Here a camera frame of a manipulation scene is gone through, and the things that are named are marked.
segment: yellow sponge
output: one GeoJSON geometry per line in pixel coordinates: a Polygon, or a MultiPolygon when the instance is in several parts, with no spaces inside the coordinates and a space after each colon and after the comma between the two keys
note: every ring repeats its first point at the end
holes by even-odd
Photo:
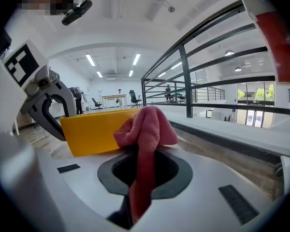
{"type": "Polygon", "coordinates": [[[113,137],[116,130],[140,109],[125,109],[61,118],[60,123],[75,157],[118,149],[113,137]]]}

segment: white table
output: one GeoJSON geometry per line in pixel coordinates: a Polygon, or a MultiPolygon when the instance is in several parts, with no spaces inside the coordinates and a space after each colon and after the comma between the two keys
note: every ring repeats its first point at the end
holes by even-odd
{"type": "Polygon", "coordinates": [[[106,110],[110,108],[110,100],[114,100],[114,107],[116,109],[116,99],[117,98],[122,98],[124,99],[124,106],[127,108],[127,95],[108,95],[108,96],[102,96],[102,107],[103,110],[106,110]]]}

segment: red towel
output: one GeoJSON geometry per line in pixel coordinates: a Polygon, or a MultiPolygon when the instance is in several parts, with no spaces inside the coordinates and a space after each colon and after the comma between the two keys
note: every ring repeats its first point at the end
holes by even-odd
{"type": "Polygon", "coordinates": [[[143,107],[114,133],[114,138],[119,147],[139,146],[136,179],[129,190],[131,214],[136,221],[150,206],[150,194],[155,188],[155,149],[158,145],[175,145],[178,138],[155,106],[143,107]]]}

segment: black office chair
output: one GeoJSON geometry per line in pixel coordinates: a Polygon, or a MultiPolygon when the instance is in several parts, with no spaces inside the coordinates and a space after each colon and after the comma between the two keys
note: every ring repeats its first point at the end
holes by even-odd
{"type": "Polygon", "coordinates": [[[177,99],[180,99],[179,103],[186,102],[185,96],[177,96],[177,99]]]}
{"type": "Polygon", "coordinates": [[[92,101],[95,103],[95,107],[97,107],[96,109],[102,109],[100,107],[102,105],[101,102],[96,102],[96,100],[94,98],[92,98],[92,101]]]}
{"type": "Polygon", "coordinates": [[[141,105],[138,104],[138,102],[140,102],[141,100],[136,99],[134,90],[130,90],[129,94],[131,96],[131,102],[134,103],[134,105],[131,107],[141,107],[141,105]]]}

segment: tree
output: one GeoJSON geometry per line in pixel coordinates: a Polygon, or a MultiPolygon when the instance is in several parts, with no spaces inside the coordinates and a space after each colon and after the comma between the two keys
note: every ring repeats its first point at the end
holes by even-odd
{"type": "Polygon", "coordinates": [[[274,85],[273,84],[271,84],[269,86],[269,92],[267,94],[265,94],[265,96],[266,96],[266,98],[269,98],[270,101],[273,99],[273,97],[274,97],[274,85]]]}
{"type": "Polygon", "coordinates": [[[238,89],[237,90],[237,99],[240,100],[244,96],[245,96],[245,93],[242,90],[238,89]]]}
{"type": "Polygon", "coordinates": [[[256,101],[263,101],[264,100],[264,88],[258,88],[256,92],[256,101]]]}

